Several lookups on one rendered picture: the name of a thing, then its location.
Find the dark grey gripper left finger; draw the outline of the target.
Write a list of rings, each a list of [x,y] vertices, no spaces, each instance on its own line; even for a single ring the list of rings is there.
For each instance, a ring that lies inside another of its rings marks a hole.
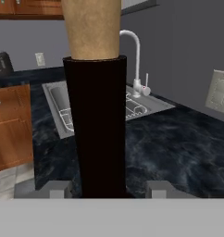
[[[35,189],[34,180],[19,183],[14,192],[15,198],[64,199],[71,197],[71,181],[49,181],[40,190]]]

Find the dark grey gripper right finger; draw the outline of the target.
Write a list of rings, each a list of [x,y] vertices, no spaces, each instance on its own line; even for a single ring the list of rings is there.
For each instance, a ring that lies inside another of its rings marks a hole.
[[[146,197],[153,199],[192,199],[193,195],[177,190],[168,181],[148,181]]]

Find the dark wine bottle, tan label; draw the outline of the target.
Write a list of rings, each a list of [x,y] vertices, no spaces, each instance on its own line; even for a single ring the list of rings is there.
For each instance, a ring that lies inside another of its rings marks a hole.
[[[125,169],[127,58],[119,53],[121,0],[61,0],[63,59],[84,198],[130,198]]]

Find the brown wooden cupboard door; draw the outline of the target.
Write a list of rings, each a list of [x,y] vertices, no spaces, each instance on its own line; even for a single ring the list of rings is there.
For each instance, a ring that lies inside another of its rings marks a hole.
[[[31,128],[19,118],[0,122],[0,171],[32,162]]]

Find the grey steel sink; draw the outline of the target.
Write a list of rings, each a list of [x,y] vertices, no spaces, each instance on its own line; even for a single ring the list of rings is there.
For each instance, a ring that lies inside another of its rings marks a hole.
[[[43,89],[59,138],[65,139],[73,136],[74,128],[67,83],[65,81],[45,83]],[[141,95],[139,98],[135,98],[132,94],[133,89],[126,86],[126,120],[137,119],[174,108],[174,105],[152,95]]]

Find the brown wooden drawer front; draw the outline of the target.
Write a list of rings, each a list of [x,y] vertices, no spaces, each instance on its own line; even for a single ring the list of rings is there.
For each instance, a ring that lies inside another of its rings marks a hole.
[[[30,85],[0,88],[0,122],[31,119]]]

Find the white curved tap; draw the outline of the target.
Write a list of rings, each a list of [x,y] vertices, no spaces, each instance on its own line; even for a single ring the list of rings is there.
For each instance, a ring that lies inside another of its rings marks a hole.
[[[135,78],[133,80],[133,97],[134,98],[139,98],[141,95],[148,96],[151,93],[151,89],[148,86],[148,78],[149,75],[146,75],[145,78],[145,85],[142,85],[141,79],[140,79],[140,53],[141,53],[141,43],[140,39],[137,36],[136,33],[133,31],[128,31],[128,30],[121,30],[119,32],[120,36],[127,35],[130,36],[136,45],[136,59],[135,59]]]

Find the black countertop appliance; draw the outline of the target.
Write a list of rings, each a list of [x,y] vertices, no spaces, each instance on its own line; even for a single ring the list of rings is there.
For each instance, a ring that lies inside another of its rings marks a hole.
[[[11,59],[7,52],[0,52],[0,77],[8,76],[14,72]]]

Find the large white wall outlet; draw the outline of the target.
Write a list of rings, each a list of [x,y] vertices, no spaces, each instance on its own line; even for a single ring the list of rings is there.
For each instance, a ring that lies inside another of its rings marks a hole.
[[[224,113],[224,71],[213,71],[205,106]]]

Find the small white wall outlet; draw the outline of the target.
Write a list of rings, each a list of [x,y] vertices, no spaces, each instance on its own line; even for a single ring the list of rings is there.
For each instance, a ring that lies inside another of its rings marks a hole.
[[[36,62],[38,67],[44,67],[45,66],[45,60],[44,60],[44,54],[43,53],[36,53]]]

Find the brown wooden wall cupboards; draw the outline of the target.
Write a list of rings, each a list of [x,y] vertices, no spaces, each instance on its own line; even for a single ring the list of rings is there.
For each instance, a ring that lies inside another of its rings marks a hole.
[[[0,0],[0,19],[63,19],[61,0]]]

